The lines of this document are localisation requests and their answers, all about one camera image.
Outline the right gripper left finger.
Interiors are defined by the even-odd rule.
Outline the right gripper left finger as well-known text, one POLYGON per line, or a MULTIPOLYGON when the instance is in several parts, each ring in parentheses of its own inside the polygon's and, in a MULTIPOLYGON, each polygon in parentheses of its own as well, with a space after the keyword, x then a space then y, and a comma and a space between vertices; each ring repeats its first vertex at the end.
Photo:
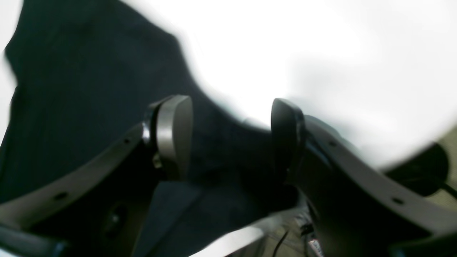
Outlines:
POLYGON ((93 190, 138 145, 159 156, 167 179, 183 179, 190 159, 192 99, 171 95, 147 107, 142 122, 89 163, 34 192, 1 205, 1 224, 27 229, 55 215, 93 190))

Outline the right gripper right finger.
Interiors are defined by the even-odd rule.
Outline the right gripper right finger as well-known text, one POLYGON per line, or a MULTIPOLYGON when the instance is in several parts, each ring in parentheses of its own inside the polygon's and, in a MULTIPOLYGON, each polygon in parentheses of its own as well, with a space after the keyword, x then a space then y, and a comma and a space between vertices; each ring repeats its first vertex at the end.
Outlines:
POLYGON ((376 172, 330 127, 276 98, 276 166, 310 207, 322 250, 456 250, 456 212, 376 172))

